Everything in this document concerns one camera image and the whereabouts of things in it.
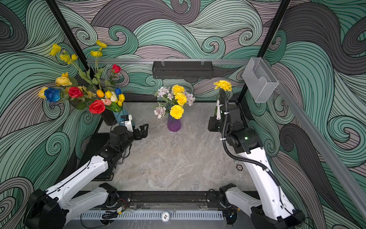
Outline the purple glass vase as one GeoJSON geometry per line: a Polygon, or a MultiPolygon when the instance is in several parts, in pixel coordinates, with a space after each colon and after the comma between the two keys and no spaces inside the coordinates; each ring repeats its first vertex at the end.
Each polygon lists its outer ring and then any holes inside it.
{"type": "Polygon", "coordinates": [[[170,132],[178,132],[181,129],[180,119],[175,119],[171,115],[168,117],[167,128],[170,132]]]}

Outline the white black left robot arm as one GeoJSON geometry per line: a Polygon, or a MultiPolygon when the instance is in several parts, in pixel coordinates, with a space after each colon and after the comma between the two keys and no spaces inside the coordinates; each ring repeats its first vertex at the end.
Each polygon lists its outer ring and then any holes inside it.
{"type": "Polygon", "coordinates": [[[62,229],[78,215],[95,206],[117,203],[117,190],[108,183],[81,196],[75,195],[98,175],[115,165],[132,146],[133,141],[146,138],[148,124],[129,131],[117,126],[109,133],[107,143],[94,156],[64,180],[46,190],[35,190],[28,199],[24,226],[28,229],[62,229]]]}

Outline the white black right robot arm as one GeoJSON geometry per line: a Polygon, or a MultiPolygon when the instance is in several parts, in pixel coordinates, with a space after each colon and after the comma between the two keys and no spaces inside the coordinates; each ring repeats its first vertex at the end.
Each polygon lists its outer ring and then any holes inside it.
{"type": "Polygon", "coordinates": [[[225,153],[245,164],[259,195],[255,199],[228,184],[220,188],[223,206],[245,212],[256,229],[294,229],[305,224],[305,214],[289,201],[274,175],[257,132],[245,126],[240,108],[229,104],[224,89],[219,89],[216,115],[210,117],[208,130],[219,132],[225,153]]]}

